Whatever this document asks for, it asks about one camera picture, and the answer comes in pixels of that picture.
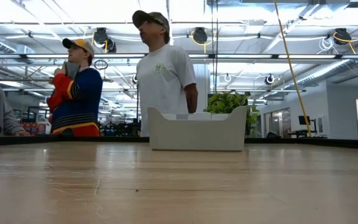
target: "baseball cap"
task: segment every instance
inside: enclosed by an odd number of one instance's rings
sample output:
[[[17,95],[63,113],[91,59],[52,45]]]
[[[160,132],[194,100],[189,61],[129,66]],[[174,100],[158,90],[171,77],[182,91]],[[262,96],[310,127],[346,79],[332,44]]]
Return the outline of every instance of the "baseball cap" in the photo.
[[[92,55],[92,58],[94,58],[93,47],[87,41],[82,39],[78,39],[78,40],[70,40],[67,38],[63,39],[63,46],[65,48],[70,49],[73,44],[85,49],[87,52],[89,52]]]
[[[145,21],[156,21],[167,30],[167,33],[169,33],[169,30],[170,30],[168,19],[165,18],[159,12],[147,13],[147,12],[138,10],[132,16],[132,21],[133,21],[134,25],[136,26],[136,28],[139,28]]]

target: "white t-shirt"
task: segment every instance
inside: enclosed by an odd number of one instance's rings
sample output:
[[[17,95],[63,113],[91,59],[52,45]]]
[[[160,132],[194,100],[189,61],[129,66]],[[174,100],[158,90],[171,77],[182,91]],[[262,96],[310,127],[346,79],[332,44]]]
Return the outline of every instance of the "white t-shirt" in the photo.
[[[184,87],[196,83],[193,64],[184,49],[165,45],[137,64],[142,136],[149,136],[147,108],[163,114],[188,113]]]

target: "striped sweater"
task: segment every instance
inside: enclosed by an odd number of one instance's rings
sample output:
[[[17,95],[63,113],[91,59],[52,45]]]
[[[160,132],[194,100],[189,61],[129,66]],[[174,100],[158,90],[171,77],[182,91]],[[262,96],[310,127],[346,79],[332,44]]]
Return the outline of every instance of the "striped sweater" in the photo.
[[[103,80],[99,72],[86,68],[75,79],[58,74],[52,81],[55,91],[47,100],[52,114],[51,133],[89,126],[98,129],[99,102]]]

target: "ceiling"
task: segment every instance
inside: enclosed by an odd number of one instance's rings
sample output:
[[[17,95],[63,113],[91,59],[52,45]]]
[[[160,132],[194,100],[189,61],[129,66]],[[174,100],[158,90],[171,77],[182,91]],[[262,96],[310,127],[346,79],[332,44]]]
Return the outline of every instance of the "ceiling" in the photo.
[[[340,3],[317,6],[308,6],[302,2],[279,4],[278,11],[287,32],[285,37],[291,54],[351,53],[349,44],[334,44],[332,34],[336,28],[346,28],[353,39],[358,39],[358,8],[348,8],[348,2],[345,1],[337,2]],[[172,44],[183,47],[189,54],[285,54],[283,42],[274,42],[274,38],[280,33],[280,27],[273,4],[220,4],[218,10],[213,7],[211,12],[211,7],[205,5],[204,0],[94,0],[81,4],[75,0],[0,0],[0,42],[13,49],[26,46],[35,54],[65,54],[67,50],[61,44],[62,38],[85,38],[91,42],[96,28],[105,27],[116,43],[117,54],[147,53],[147,46],[139,39],[139,31],[131,24],[132,14],[138,9],[159,11],[168,17],[171,21]],[[298,19],[304,15],[307,16],[303,20]],[[191,38],[195,27],[204,27],[209,37],[208,42],[213,41],[214,44],[196,44]],[[216,31],[218,38],[212,39],[213,32]],[[358,42],[353,44],[357,51]],[[104,54],[103,49],[96,46],[94,49],[97,54]],[[132,77],[136,73],[135,66],[139,59],[130,59],[130,63],[126,59],[106,61],[111,64],[107,69],[101,70],[106,80],[104,88],[135,88]],[[15,81],[14,85],[18,83],[35,89],[51,88],[48,82],[37,80],[52,77],[57,68],[53,63],[58,60],[36,60],[33,65],[27,65],[27,68],[13,66],[14,63],[11,62],[14,60],[0,59],[0,80],[17,80],[31,75],[31,82]],[[294,73],[301,75],[321,63],[327,62],[298,61],[293,64]],[[220,62],[218,59],[217,88],[269,89],[271,87],[264,83],[264,78],[272,74],[276,77],[274,86],[285,84],[291,80],[289,68],[286,61],[239,63]],[[329,81],[335,82],[351,75],[354,72],[349,70]],[[358,78],[338,85],[352,84],[358,85]],[[18,88],[3,83],[1,85]],[[50,94],[47,91],[33,93],[38,98]],[[111,106],[121,103],[121,110],[129,113],[130,117],[134,116],[135,111],[123,108],[132,106],[124,103],[136,102],[135,91],[106,91],[103,97],[106,107],[108,104]]]

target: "table surface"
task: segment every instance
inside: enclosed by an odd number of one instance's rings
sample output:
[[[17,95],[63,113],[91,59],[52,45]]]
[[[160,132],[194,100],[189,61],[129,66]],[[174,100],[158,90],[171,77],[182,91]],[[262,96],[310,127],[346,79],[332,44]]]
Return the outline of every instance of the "table surface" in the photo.
[[[0,146],[0,223],[358,223],[358,149]]]

